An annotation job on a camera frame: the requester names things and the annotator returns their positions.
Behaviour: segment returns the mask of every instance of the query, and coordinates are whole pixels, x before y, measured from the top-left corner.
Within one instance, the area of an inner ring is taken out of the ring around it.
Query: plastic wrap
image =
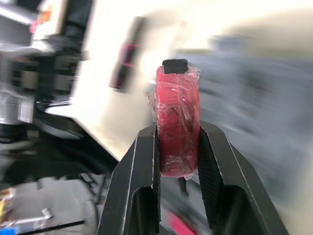
[[[150,94],[160,143],[163,176],[188,179],[197,169],[200,134],[199,75],[189,66],[182,74],[156,71],[156,89]]]

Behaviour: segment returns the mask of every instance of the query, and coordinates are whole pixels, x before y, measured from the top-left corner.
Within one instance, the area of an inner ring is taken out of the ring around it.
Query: black cap
[[[164,60],[162,63],[164,73],[179,73],[184,74],[188,71],[188,61],[185,59]]]

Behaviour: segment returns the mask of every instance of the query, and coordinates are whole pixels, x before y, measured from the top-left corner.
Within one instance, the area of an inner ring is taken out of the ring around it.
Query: red object
[[[184,222],[182,222],[176,215],[170,214],[167,222],[169,226],[178,235],[197,235],[192,229],[190,229]]]
[[[156,71],[155,112],[163,176],[189,178],[197,168],[200,134],[199,75]]]

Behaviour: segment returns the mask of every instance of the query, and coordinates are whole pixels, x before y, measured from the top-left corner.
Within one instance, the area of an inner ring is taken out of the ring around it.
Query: clear plastic film
[[[156,71],[156,88],[149,100],[160,144],[163,176],[189,179],[197,169],[200,134],[200,70],[184,74]]]

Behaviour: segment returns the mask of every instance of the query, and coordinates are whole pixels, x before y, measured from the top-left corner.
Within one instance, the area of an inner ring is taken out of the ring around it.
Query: red stripe
[[[168,224],[178,235],[197,235],[184,222],[182,222],[176,215],[170,214],[167,220],[168,220]]]

